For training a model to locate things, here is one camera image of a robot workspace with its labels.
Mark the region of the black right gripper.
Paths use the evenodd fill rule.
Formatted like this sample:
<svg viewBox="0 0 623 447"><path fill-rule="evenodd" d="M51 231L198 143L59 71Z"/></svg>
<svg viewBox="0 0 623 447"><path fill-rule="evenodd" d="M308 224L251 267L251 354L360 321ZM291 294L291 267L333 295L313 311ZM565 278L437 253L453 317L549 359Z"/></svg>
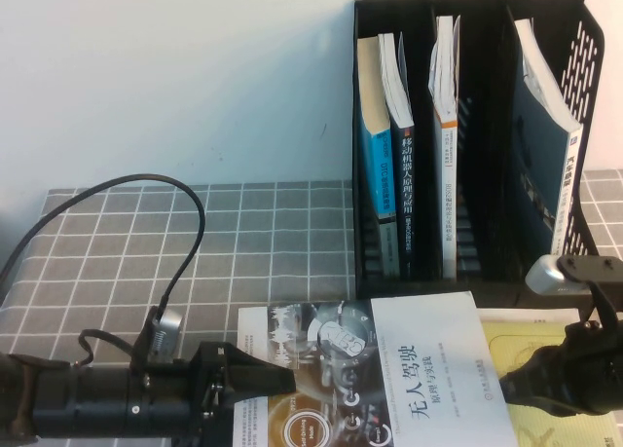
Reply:
<svg viewBox="0 0 623 447"><path fill-rule="evenodd" d="M537 349L499 379L508 404L601 416L622 408L622 321L586 320L565 327L559 346Z"/></svg>

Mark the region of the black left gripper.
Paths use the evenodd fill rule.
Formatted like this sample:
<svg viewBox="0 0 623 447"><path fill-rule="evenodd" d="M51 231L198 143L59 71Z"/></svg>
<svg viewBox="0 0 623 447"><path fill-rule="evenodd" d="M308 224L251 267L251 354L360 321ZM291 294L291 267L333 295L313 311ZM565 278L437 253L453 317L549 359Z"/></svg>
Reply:
<svg viewBox="0 0 623 447"><path fill-rule="evenodd" d="M296 391L294 372L225 343L201 343L190 363L189 446L231 446L234 406Z"/></svg>

